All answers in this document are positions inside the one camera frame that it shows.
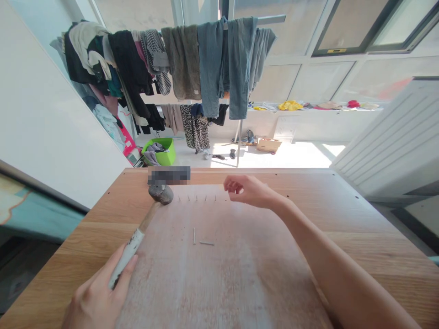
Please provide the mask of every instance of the green laundry basket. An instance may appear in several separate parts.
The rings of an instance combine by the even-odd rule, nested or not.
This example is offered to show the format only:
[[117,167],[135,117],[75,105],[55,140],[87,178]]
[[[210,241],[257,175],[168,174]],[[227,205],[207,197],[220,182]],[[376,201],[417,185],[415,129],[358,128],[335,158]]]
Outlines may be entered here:
[[169,152],[156,153],[155,156],[157,158],[157,162],[162,166],[172,165],[174,163],[175,157],[176,157],[174,140],[172,138],[151,139],[150,141],[148,141],[148,143],[146,143],[145,147],[142,150],[142,154],[144,152],[146,152],[146,149],[148,148],[148,146],[152,145],[154,142],[161,144],[165,149],[169,150]]

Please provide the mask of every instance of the wooden table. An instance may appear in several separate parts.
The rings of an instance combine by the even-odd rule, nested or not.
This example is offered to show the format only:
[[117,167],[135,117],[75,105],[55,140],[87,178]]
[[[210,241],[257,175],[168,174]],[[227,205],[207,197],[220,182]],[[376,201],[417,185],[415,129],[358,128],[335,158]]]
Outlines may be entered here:
[[[439,328],[439,268],[338,174],[326,169],[192,169],[192,184],[251,174],[297,206],[365,268],[422,328]],[[3,329],[59,328],[75,289],[127,241],[152,199],[147,169],[126,169],[0,320]]]

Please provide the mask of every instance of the radiator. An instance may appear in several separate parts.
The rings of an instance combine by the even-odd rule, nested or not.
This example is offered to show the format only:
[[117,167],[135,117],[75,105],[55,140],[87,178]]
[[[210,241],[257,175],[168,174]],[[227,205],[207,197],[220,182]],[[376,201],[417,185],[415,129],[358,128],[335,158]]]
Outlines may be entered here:
[[332,167],[366,197],[399,197],[439,179],[438,78],[414,78]]

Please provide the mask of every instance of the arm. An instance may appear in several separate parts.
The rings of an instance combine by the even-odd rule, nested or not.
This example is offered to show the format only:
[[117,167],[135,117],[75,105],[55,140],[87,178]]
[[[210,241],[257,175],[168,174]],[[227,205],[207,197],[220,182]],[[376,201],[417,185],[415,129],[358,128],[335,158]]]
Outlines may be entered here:
[[250,176],[228,176],[224,190],[229,192],[230,200],[270,209],[283,220],[344,328],[420,328],[371,275],[292,201]]

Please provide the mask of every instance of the person's left hand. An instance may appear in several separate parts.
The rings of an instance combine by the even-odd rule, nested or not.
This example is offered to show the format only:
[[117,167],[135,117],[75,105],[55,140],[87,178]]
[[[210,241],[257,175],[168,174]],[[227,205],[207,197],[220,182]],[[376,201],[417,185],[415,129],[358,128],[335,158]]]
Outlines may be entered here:
[[65,312],[62,329],[113,329],[116,326],[138,258],[137,255],[131,258],[116,288],[108,288],[125,246],[121,245],[107,263],[76,290]]

